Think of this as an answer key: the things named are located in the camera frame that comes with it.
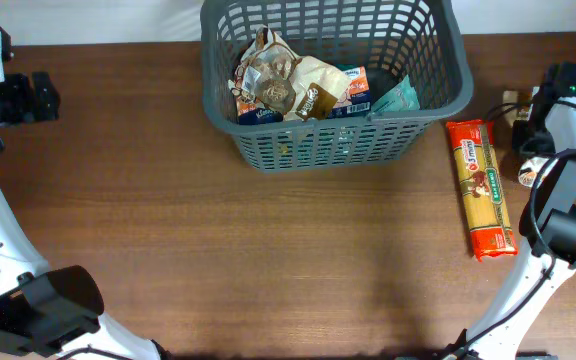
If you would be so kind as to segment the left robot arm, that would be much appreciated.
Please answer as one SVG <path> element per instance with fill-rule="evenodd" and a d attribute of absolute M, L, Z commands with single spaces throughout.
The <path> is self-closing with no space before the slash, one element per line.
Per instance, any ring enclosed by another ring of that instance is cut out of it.
<path fill-rule="evenodd" d="M 13 56 L 11 37 L 0 27 L 0 128 L 58 119 L 61 98 L 50 76 L 5 73 Z M 0 154 L 4 149 L 0 136 Z M 23 232 L 1 189 L 0 353 L 58 359 L 172 356 L 108 315 L 83 267 L 52 268 Z"/>

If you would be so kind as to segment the cream cookie bag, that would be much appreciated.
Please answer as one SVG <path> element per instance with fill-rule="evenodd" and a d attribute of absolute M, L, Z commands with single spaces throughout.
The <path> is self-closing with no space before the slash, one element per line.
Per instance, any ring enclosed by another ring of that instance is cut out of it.
<path fill-rule="evenodd" d="M 527 103 L 527 106 L 522 106 L 510 110 L 504 115 L 504 119 L 513 124 L 516 120 L 527 121 L 532 112 L 532 98 L 538 92 L 538 87 L 533 87 L 530 91 L 527 90 L 505 90 L 502 95 L 504 103 Z"/>
<path fill-rule="evenodd" d="M 295 53 L 276 31 L 262 26 L 228 87 L 238 123 L 262 125 L 326 119 L 351 82 L 342 70 Z"/>

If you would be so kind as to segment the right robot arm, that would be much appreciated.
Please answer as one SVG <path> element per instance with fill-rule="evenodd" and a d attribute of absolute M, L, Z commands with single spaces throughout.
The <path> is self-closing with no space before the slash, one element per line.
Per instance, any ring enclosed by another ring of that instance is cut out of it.
<path fill-rule="evenodd" d="M 492 149 L 492 120 L 525 108 L 512 123 L 518 179 L 530 195 L 514 239 Z M 516 359 L 527 331 L 556 290 L 576 273 L 576 64 L 553 64 L 529 101 L 502 103 L 483 120 L 449 122 L 459 185 L 477 259 L 515 256 L 483 317 L 443 359 Z"/>

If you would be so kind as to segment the light teal snack packet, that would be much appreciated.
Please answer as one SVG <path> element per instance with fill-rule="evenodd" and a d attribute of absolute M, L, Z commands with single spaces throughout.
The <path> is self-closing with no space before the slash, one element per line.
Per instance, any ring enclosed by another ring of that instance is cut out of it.
<path fill-rule="evenodd" d="M 420 103 L 410 78 L 406 75 L 401 82 L 386 92 L 371 107 L 373 113 L 415 111 L 420 109 Z"/>

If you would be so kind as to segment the spaghetti packet orange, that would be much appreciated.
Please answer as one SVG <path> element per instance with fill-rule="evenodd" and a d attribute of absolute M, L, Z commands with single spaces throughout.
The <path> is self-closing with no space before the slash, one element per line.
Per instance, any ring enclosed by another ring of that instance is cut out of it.
<path fill-rule="evenodd" d="M 492 125 L 481 119 L 448 122 L 474 257 L 519 253 L 506 207 Z"/>

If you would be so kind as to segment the tissue multipack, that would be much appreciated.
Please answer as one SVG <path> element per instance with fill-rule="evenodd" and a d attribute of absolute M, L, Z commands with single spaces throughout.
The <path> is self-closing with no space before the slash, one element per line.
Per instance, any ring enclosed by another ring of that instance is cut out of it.
<path fill-rule="evenodd" d="M 351 68 L 349 65 L 342 65 L 340 69 L 352 82 L 334 105 L 328 119 L 367 114 L 371 106 L 371 95 L 365 68 L 363 66 Z M 237 98 L 236 106 L 240 125 L 276 123 L 282 122 L 284 119 L 281 113 L 266 109 L 260 102 L 246 104 Z"/>

